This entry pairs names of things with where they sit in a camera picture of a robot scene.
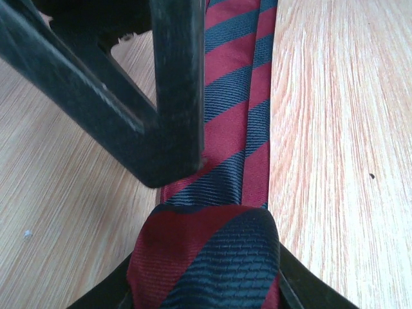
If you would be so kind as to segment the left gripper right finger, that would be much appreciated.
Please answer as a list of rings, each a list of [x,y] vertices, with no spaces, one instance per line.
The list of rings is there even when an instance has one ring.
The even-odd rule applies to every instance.
[[[287,309],[358,309],[351,301],[313,275],[280,245],[280,303]]]

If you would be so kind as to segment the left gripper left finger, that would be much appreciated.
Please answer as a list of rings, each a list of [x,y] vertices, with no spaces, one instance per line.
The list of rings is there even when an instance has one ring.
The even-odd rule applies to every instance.
[[[126,275],[131,254],[102,282],[76,300],[68,309],[132,309],[133,298]]]

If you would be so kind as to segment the red navy striped tie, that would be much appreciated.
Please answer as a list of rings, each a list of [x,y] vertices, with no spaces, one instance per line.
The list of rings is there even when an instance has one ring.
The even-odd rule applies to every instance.
[[[275,1],[208,1],[205,165],[164,187],[127,281],[135,308],[278,308],[268,211]]]

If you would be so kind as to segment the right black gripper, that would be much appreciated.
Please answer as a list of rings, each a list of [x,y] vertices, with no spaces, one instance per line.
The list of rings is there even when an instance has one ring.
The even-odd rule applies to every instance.
[[[180,179],[156,111],[134,90],[125,100],[85,64],[107,61],[120,38],[151,29],[149,1],[1,1],[1,58],[54,101],[145,186]],[[36,12],[51,18],[49,29]]]

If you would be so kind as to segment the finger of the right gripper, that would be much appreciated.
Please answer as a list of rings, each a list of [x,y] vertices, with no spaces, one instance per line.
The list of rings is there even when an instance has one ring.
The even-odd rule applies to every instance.
[[[151,1],[160,151],[156,177],[179,180],[204,145],[204,1]]]

